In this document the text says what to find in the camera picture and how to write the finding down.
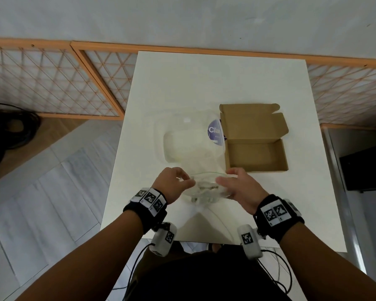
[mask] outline hand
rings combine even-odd
[[[188,174],[186,174],[180,167],[167,167],[160,172],[159,176],[153,183],[152,188],[162,192],[167,204],[171,204],[180,197],[184,190],[194,186],[195,181],[190,179]]]
[[[254,215],[259,204],[269,194],[243,168],[230,168],[226,173],[236,174],[238,177],[217,177],[216,183],[226,187],[232,193],[230,198],[239,202],[246,212]]]

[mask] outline wire mesh panel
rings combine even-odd
[[[93,50],[85,52],[125,110],[130,95],[137,54]]]
[[[321,123],[376,126],[376,69],[308,65]]]
[[[0,47],[0,102],[42,113],[117,116],[63,49]]]

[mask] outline clear object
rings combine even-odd
[[[216,177],[229,177],[225,173],[203,172],[191,175],[195,180],[194,187],[185,190],[182,194],[191,197],[193,203],[216,203],[220,198],[229,197],[227,188],[216,183]]]
[[[154,130],[158,157],[168,163],[214,160],[225,151],[219,117],[210,110],[176,112],[156,121]]]

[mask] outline purple label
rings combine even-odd
[[[208,136],[216,145],[223,145],[224,136],[221,135],[220,121],[218,119],[212,121],[211,124],[208,126]]]

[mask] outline open cardboard box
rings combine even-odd
[[[220,117],[226,140],[226,167],[247,172],[287,171],[283,141],[288,133],[276,103],[221,104]]]

